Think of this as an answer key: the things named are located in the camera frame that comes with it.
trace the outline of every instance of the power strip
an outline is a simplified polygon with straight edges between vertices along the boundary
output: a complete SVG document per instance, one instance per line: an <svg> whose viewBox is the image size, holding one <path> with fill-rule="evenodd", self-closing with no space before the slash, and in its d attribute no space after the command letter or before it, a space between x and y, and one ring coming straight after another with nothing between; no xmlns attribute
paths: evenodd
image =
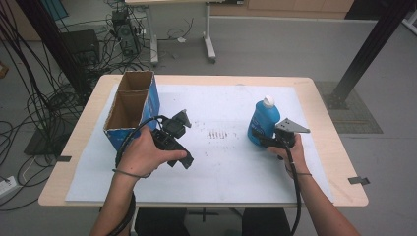
<svg viewBox="0 0 417 236"><path fill-rule="evenodd" d="M7 182L6 180L0 182L0 199L9 194L10 192L14 191L15 189L19 188L14 176L10 176L7 179L9 180L9 182Z"/></svg>

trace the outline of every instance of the blue cardboard box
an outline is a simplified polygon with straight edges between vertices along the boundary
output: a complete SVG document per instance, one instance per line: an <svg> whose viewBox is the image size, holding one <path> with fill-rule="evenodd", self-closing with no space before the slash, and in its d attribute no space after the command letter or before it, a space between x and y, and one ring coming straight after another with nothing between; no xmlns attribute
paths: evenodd
<svg viewBox="0 0 417 236"><path fill-rule="evenodd" d="M104 133L114 148L119 149L141 122L158 115L159 106L154 72L125 72L104 123ZM156 125L156 121L148 123L151 130Z"/></svg>

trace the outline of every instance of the white cap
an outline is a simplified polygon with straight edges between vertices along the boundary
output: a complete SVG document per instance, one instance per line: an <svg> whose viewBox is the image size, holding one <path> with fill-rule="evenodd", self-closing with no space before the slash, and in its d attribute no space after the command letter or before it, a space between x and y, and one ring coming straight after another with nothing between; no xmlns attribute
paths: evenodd
<svg viewBox="0 0 417 236"><path fill-rule="evenodd" d="M273 97L270 95L266 95L263 102L264 107L266 108L273 108L275 106L275 101L273 100Z"/></svg>

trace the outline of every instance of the hand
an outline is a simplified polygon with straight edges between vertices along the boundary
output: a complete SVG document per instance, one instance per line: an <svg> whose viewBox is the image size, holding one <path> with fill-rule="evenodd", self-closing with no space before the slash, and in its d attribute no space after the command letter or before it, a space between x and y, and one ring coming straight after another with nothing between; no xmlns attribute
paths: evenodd
<svg viewBox="0 0 417 236"><path fill-rule="evenodd" d="M153 142L149 127L144 126L141 135L127 146L117 169L134 175L147 176L160 164L184 158L186 155L187 152L184 150L158 149Z"/></svg>
<svg viewBox="0 0 417 236"><path fill-rule="evenodd" d="M268 151L284 158L285 167L287 168L287 170L291 170L285 149L279 147L268 147ZM310 173L309 168L306 164L306 160L304 158L304 148L300 134L295 134L295 144L290 151L295 164L295 168L297 169L297 173ZM287 172L289 176L292 178L292 173L290 171Z"/></svg>

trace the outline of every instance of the electronic equipment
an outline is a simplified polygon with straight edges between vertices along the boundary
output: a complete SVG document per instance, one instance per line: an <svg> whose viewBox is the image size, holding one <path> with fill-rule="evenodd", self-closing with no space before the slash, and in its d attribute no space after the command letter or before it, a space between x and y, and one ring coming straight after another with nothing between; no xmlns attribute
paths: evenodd
<svg viewBox="0 0 417 236"><path fill-rule="evenodd" d="M129 19L128 10L113 11L111 21L114 32L119 39L122 53L125 56L139 54L139 41Z"/></svg>
<svg viewBox="0 0 417 236"><path fill-rule="evenodd" d="M99 63L99 42L93 29L61 32L61 36L78 65Z"/></svg>

